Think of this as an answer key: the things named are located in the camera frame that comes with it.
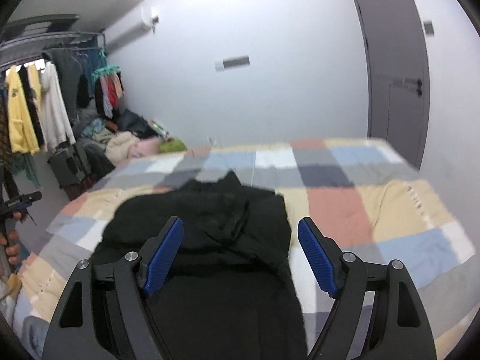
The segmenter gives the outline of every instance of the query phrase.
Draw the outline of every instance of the folded black clothing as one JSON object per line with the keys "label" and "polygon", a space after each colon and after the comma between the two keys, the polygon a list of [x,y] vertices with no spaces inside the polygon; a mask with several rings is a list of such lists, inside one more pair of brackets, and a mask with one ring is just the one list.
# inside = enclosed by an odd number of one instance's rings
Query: folded black clothing
{"label": "folded black clothing", "polygon": [[93,264],[138,251],[171,216],[184,238],[162,289],[147,299],[169,351],[182,359],[305,359],[303,317],[288,264],[291,229],[273,191],[215,183],[124,202]]}

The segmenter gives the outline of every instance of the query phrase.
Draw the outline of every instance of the white sweatshirt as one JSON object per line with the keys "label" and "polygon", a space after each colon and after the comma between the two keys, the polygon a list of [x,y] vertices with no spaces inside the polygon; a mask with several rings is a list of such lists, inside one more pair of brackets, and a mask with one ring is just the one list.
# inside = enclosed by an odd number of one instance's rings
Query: white sweatshirt
{"label": "white sweatshirt", "polygon": [[70,144],[74,144],[74,132],[71,130],[65,110],[57,68],[53,63],[47,62],[45,73],[41,76],[43,98],[40,107],[40,124],[45,133],[46,149],[54,150],[67,139]]}

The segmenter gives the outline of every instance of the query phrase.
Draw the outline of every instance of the bed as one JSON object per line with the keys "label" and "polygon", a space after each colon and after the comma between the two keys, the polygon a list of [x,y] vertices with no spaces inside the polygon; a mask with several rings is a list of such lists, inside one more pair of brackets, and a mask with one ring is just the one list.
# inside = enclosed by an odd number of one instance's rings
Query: bed
{"label": "bed", "polygon": [[[292,227],[289,261],[309,349],[333,301],[318,288],[299,245],[296,228],[304,216],[364,261],[403,261],[429,317],[438,359],[455,346],[479,308],[475,248],[429,183],[380,139],[207,148],[123,163],[68,204],[46,229],[39,252],[23,263],[14,332],[21,334],[30,315],[50,321],[76,263],[90,256],[122,202],[169,191],[192,178],[217,180],[230,169],[243,184],[285,198]],[[351,358],[362,348],[372,304],[368,293]]]}

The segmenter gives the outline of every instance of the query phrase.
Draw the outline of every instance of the red cloth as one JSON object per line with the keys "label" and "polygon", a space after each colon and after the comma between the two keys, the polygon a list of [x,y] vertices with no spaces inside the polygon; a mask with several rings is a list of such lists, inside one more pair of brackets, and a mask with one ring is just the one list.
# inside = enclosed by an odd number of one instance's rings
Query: red cloth
{"label": "red cloth", "polygon": [[106,85],[109,89],[109,101],[112,104],[112,107],[118,108],[118,97],[117,97],[117,90],[115,89],[115,84],[110,76],[106,77]]}

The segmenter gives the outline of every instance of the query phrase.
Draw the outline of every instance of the mattress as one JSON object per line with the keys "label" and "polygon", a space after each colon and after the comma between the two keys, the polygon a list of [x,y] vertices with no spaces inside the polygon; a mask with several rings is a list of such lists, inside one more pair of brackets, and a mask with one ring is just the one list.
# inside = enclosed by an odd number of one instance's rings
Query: mattress
{"label": "mattress", "polygon": [[[21,335],[29,315],[51,320],[76,263],[92,254],[121,203],[169,191],[192,178],[217,180],[230,169],[243,184],[285,198],[292,228],[290,268],[309,349],[333,300],[318,287],[299,245],[296,229],[305,216],[363,261],[403,261],[425,306],[438,359],[456,345],[479,308],[476,250],[429,183],[380,139],[206,148],[123,163],[64,207],[46,229],[41,251],[22,264],[14,332]],[[373,294],[367,293],[350,358],[362,349],[372,304]]]}

